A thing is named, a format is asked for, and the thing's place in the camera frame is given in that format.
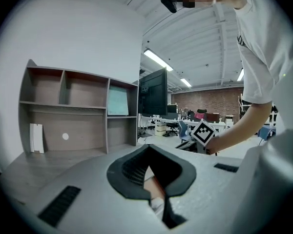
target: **blue chair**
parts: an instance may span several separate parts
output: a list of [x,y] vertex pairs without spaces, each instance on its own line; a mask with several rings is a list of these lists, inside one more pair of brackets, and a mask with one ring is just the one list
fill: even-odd
[[178,121],[178,129],[179,129],[179,138],[181,139],[181,143],[183,141],[188,141],[191,139],[189,134],[189,127],[184,123],[183,120]]

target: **white t-shirt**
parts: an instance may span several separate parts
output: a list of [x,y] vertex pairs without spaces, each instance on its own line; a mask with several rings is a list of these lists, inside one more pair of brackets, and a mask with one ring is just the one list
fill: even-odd
[[244,68],[243,100],[270,102],[273,87],[293,67],[293,27],[274,0],[247,0],[235,12]]

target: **hand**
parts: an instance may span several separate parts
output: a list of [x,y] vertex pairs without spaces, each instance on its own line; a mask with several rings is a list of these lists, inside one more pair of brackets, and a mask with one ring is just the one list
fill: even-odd
[[206,145],[206,149],[209,151],[209,153],[212,155],[218,151],[221,150],[221,146],[219,143],[219,136],[215,136],[210,139],[209,143]]

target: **person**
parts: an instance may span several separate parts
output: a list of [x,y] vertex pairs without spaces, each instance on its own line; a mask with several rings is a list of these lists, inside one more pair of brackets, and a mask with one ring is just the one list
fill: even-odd
[[[221,2],[236,12],[237,44],[244,69],[243,100],[251,106],[233,127],[210,140],[206,149],[214,154],[253,136],[266,122],[272,109],[271,91],[293,67],[293,28],[274,0],[177,1],[184,7]],[[277,134],[281,126],[278,117]]]

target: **sleeve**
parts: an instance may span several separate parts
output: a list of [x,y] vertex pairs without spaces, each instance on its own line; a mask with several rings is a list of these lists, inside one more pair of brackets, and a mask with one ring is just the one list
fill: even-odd
[[243,100],[264,104],[272,101],[274,80],[264,64],[249,48],[238,44],[244,69]]

